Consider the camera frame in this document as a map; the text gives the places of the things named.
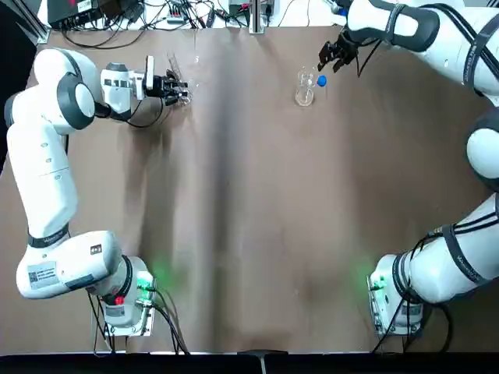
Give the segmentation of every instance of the label sticker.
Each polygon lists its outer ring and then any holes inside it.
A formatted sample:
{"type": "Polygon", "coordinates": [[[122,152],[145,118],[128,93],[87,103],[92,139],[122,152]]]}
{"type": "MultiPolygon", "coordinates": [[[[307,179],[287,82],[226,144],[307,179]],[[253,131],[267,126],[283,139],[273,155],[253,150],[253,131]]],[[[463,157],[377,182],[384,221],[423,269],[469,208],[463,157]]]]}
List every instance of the label sticker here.
{"type": "Polygon", "coordinates": [[[78,3],[78,13],[85,12],[90,8],[92,8],[92,0],[85,0],[78,3]]]}
{"type": "Polygon", "coordinates": [[[106,316],[123,317],[125,315],[125,306],[106,306],[106,316]]]}
{"type": "Polygon", "coordinates": [[[27,270],[28,277],[30,278],[30,286],[34,290],[59,283],[57,273],[55,272],[55,261],[29,265],[27,270]]]}
{"type": "Polygon", "coordinates": [[[102,253],[102,245],[92,245],[90,247],[90,255],[97,255],[98,253],[102,253]]]}
{"type": "MultiPolygon", "coordinates": [[[[418,316],[421,313],[422,307],[423,307],[422,305],[409,306],[409,315],[410,316],[418,316]]],[[[403,316],[407,316],[407,306],[405,306],[405,305],[402,306],[401,314],[403,316]]]]}

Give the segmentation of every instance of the brown mat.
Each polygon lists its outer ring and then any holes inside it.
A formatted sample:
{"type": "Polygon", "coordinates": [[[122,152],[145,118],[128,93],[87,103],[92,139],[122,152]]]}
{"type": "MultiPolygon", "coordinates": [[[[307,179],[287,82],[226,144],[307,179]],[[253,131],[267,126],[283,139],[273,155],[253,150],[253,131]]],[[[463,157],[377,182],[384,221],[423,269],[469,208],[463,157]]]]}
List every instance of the brown mat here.
{"type": "MultiPolygon", "coordinates": [[[[114,230],[126,254],[142,256],[177,301],[192,351],[370,350],[365,277],[380,256],[410,249],[488,196],[464,147],[487,102],[410,54],[377,52],[361,79],[354,65],[327,69],[326,92],[309,108],[295,104],[297,72],[337,32],[157,31],[132,47],[84,52],[101,69],[143,69],[153,55],[162,73],[171,50],[198,85],[192,106],[161,126],[97,120],[69,148],[80,194],[72,231],[114,230]]],[[[59,34],[50,45],[73,48],[59,34]]],[[[157,102],[149,103],[137,123],[154,117],[157,102]]],[[[84,291],[41,302],[17,293],[26,226],[9,167],[0,201],[2,351],[90,350],[84,291]]],[[[494,349],[494,289],[451,303],[451,349],[494,349]]],[[[129,350],[171,350],[165,324],[155,325],[129,350]]],[[[437,350],[444,334],[435,313],[414,350],[437,350]]]]}

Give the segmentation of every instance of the barcode label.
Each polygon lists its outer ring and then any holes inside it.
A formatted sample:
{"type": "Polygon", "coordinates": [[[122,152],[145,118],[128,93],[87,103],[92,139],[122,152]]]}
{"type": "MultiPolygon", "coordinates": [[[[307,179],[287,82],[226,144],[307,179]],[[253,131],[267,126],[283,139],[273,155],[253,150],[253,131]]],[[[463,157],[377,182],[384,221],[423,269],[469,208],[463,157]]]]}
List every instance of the barcode label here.
{"type": "Polygon", "coordinates": [[[29,275],[30,275],[30,283],[38,282],[37,274],[34,271],[29,273],[29,275]]]}
{"type": "Polygon", "coordinates": [[[85,12],[90,8],[92,8],[92,0],[85,0],[78,3],[78,13],[85,12]]]}
{"type": "Polygon", "coordinates": [[[29,265],[27,267],[30,286],[32,289],[47,287],[57,284],[59,279],[55,272],[55,261],[47,261],[38,265],[29,265]]]}

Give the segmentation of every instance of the clear glass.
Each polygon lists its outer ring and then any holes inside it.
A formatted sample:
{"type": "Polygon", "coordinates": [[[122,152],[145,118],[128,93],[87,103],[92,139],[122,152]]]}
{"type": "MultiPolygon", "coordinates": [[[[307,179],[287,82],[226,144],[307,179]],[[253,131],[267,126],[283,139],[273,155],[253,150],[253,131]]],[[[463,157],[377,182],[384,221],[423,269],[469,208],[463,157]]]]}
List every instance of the clear glass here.
{"type": "MultiPolygon", "coordinates": [[[[166,57],[168,58],[168,61],[170,62],[170,66],[172,68],[172,71],[177,75],[177,78],[181,82],[185,82],[185,80],[183,79],[183,76],[182,76],[182,72],[180,71],[179,62],[177,61],[175,53],[168,51],[166,53],[166,57]]],[[[190,104],[190,102],[193,99],[193,88],[196,86],[196,84],[192,80],[187,81],[187,84],[188,84],[188,87],[182,89],[183,92],[187,92],[187,96],[181,97],[179,99],[179,104],[181,104],[181,105],[190,104]]]]}
{"type": "Polygon", "coordinates": [[[302,107],[308,107],[313,102],[313,88],[317,80],[317,73],[313,70],[306,70],[303,66],[298,73],[295,100],[302,107]]]}

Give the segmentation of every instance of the robotic arm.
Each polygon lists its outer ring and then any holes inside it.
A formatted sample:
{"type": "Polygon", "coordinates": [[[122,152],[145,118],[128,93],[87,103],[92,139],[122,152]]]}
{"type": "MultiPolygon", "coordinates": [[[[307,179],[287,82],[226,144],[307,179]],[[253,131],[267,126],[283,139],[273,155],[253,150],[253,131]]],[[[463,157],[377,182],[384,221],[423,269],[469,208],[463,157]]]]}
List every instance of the robotic arm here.
{"type": "Polygon", "coordinates": [[[95,116],[129,119],[132,94],[174,104],[188,95],[187,85],[171,72],[155,76],[152,57],[145,73],[109,64],[99,76],[89,58],[63,49],[41,51],[34,73],[38,84],[5,105],[9,158],[28,222],[19,292],[52,298],[87,288],[104,301],[114,334],[142,334],[152,321],[153,277],[141,259],[122,254],[110,231],[70,236],[78,197],[61,136],[85,129],[95,116]]]}
{"type": "MultiPolygon", "coordinates": [[[[456,10],[425,2],[415,7],[382,0],[337,3],[347,10],[345,27],[336,42],[327,42],[320,51],[319,71],[334,62],[337,72],[356,58],[358,48],[372,40],[386,41],[499,106],[499,63],[494,57],[499,51],[499,9],[463,5],[456,10]]],[[[384,256],[367,277],[378,334],[416,333],[425,303],[446,302],[499,276],[498,124],[499,111],[494,109],[476,121],[466,142],[473,170],[496,193],[461,222],[430,232],[413,250],[384,256]]]]}

